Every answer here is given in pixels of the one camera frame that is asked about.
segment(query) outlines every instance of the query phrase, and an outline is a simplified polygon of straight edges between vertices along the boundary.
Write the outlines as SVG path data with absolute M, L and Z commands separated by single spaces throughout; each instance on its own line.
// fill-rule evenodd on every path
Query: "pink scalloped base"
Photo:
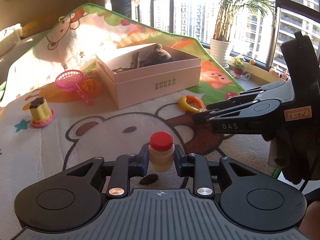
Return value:
M 32 124 L 35 128 L 43 128 L 45 126 L 47 126 L 49 123 L 52 122 L 52 120 L 54 119 L 54 111 L 51 109 L 51 113 L 52 113 L 52 116 L 51 118 L 49 118 L 46 122 L 43 122 L 43 123 L 40 123 L 40 124 L 37 124 L 37 123 L 34 123 L 33 120 L 32 120 Z

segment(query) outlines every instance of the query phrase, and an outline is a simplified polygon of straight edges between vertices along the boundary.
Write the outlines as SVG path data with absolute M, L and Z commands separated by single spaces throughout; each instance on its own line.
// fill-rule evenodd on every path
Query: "plush toy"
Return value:
M 140 67 L 152 66 L 167 62 L 173 62 L 171 55 L 162 49 L 160 44 L 157 44 L 153 51 L 151 51 L 148 55 L 146 60 L 140 61 Z

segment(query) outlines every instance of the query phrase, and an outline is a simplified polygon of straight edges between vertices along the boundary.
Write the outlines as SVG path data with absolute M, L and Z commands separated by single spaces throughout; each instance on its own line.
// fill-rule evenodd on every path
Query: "gray ribbed surface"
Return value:
M 282 103 L 290 102 L 294 99 L 294 90 L 291 82 L 287 82 L 282 86 L 266 90 L 265 92 L 258 94 L 255 99 L 279 99 Z
M 193 197 L 187 189 L 135 189 L 131 196 L 111 200 L 89 225 L 73 232 L 45 234 L 26 229 L 16 240 L 305 240 L 298 230 L 259 234 L 229 222 L 211 200 Z

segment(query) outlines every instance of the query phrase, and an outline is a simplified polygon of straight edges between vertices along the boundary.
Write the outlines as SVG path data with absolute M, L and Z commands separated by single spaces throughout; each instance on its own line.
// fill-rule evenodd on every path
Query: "pink handle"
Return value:
M 93 101 L 81 90 L 78 85 L 76 85 L 76 90 L 79 96 L 81 96 L 82 100 L 87 104 L 87 106 L 93 106 Z

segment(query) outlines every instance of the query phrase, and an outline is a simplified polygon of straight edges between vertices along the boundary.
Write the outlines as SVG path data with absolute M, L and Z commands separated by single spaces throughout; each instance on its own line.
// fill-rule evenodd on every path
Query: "cardboard box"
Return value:
M 167 46 L 173 62 L 115 73 L 118 68 L 139 67 L 155 43 L 115 49 L 96 54 L 98 73 L 119 109 L 199 84 L 200 58 Z

